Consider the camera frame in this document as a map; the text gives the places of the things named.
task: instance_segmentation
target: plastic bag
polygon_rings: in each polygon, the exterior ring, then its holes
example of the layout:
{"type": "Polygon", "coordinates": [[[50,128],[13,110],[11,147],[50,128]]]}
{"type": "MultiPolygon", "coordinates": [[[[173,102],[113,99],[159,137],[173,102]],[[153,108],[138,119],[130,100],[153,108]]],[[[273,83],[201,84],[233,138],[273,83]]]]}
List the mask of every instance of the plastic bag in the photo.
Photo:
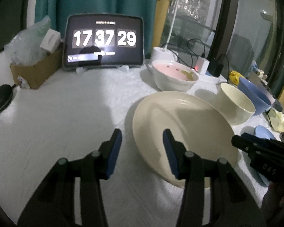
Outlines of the plastic bag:
{"type": "Polygon", "coordinates": [[[45,16],[40,22],[20,31],[7,45],[4,51],[12,64],[33,66],[46,57],[46,51],[40,48],[45,34],[51,27],[51,19],[45,16]]]}

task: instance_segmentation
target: blue plate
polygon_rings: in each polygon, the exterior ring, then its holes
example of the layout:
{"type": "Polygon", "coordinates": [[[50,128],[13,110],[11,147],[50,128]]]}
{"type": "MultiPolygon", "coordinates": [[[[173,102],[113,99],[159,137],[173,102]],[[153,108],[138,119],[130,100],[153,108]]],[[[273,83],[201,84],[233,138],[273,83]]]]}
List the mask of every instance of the blue plate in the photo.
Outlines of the blue plate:
{"type": "MultiPolygon", "coordinates": [[[[265,139],[274,139],[276,140],[275,136],[264,126],[258,125],[255,128],[254,135],[259,138],[265,138],[265,139]]],[[[262,179],[263,183],[268,187],[270,184],[270,180],[268,180],[266,177],[264,177],[262,174],[259,173],[260,178],[262,179]]]]}

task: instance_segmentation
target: hand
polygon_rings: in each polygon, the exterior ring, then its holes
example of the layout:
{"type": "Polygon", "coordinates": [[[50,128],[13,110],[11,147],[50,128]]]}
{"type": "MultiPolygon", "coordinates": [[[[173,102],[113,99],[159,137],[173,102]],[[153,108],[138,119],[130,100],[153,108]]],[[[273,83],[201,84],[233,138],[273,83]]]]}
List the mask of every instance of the hand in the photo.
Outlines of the hand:
{"type": "Polygon", "coordinates": [[[264,195],[261,211],[270,222],[284,207],[284,183],[270,183],[264,195]]]}

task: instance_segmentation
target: large plate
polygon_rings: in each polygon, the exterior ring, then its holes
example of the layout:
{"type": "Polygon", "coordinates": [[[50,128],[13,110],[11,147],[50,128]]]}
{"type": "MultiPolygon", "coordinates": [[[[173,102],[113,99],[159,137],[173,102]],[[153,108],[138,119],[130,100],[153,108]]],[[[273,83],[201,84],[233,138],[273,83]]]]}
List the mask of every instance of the large plate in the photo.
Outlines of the large plate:
{"type": "Polygon", "coordinates": [[[176,91],[147,96],[133,117],[133,135],[146,163],[169,183],[184,187],[171,173],[163,146],[163,131],[170,129],[177,141],[202,158],[225,157],[232,166],[238,149],[231,145],[234,132],[225,118],[205,101],[176,91]]]}

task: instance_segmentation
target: white table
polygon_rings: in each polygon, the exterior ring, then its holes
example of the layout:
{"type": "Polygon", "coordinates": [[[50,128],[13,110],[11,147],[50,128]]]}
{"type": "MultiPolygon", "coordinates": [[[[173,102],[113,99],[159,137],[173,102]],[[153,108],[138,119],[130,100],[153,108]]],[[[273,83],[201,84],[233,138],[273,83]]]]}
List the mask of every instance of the white table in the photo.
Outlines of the white table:
{"type": "MultiPolygon", "coordinates": [[[[3,52],[0,85],[4,83],[12,85],[13,80],[3,52]]],[[[30,196],[60,157],[84,157],[108,140],[117,127],[122,130],[123,143],[115,172],[101,182],[109,226],[174,227],[183,190],[148,168],[132,134],[137,105],[157,91],[145,67],[128,73],[95,69],[82,75],[59,70],[38,90],[17,87],[11,105],[0,115],[0,205],[6,214],[17,222],[30,196]]],[[[188,93],[211,102],[216,92],[216,85],[199,81],[188,93]]],[[[270,129],[260,115],[233,130],[236,134],[253,132],[259,124],[270,129]]],[[[245,160],[248,156],[239,152],[235,169],[260,205],[267,188],[259,184],[260,178],[245,160]]]]}

